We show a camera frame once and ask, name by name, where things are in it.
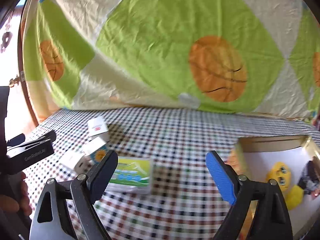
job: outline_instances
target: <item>yellow sponge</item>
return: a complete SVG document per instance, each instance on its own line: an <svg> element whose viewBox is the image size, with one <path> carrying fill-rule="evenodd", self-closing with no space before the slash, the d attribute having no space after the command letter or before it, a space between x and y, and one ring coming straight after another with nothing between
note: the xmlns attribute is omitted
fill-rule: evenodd
<svg viewBox="0 0 320 240"><path fill-rule="evenodd" d="M303 189L298 185L294 185L285 197L285 203L288 210L292 210L301 204L303 199Z"/></svg>

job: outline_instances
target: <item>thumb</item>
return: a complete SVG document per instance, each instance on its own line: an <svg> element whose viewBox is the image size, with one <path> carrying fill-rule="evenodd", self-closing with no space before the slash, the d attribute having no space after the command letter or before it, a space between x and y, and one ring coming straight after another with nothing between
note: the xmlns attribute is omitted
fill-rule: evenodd
<svg viewBox="0 0 320 240"><path fill-rule="evenodd" d="M6 212L18 212L20 206L13 198L6 195L0 195L0 208Z"/></svg>

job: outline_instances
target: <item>cartoon eye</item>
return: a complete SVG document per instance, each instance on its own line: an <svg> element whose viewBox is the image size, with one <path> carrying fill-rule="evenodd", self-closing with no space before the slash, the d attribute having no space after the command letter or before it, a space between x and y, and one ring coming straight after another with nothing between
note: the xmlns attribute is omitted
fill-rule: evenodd
<svg viewBox="0 0 320 240"><path fill-rule="evenodd" d="M285 185L285 178L284 177L279 177L278 180L279 180L279 185L280 186Z"/></svg>
<svg viewBox="0 0 320 240"><path fill-rule="evenodd" d="M287 169L284 167L284 166L281 166L280 167L280 170L283 174L286 174L287 173Z"/></svg>

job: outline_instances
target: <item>plaid fabric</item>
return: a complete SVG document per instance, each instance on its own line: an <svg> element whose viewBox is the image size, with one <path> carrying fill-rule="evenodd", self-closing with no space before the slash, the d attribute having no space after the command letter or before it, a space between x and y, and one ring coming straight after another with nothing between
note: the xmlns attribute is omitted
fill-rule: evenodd
<svg viewBox="0 0 320 240"><path fill-rule="evenodd" d="M74 173L59 164L69 149L89 141L87 121L102 115L108 124L111 146L119 156L152 157L150 195L104 192L94 205L113 239L211 239L229 205L205 166L205 155L216 150L226 160L238 137L312 135L320 133L303 122L188 109L123 108L107 111L61 109L29 139L55 130L55 153L25 170L33 211L47 179L70 180ZM85 239L73 202L68 207L79 239Z"/></svg>

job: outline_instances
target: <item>brass door knob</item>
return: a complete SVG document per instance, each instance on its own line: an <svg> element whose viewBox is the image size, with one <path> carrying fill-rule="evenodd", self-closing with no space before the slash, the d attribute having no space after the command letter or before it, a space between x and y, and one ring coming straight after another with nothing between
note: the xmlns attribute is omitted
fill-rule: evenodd
<svg viewBox="0 0 320 240"><path fill-rule="evenodd" d="M19 85L20 77L18 75L15 77L15 79L10 79L9 81L9 87L13 88L15 84Z"/></svg>

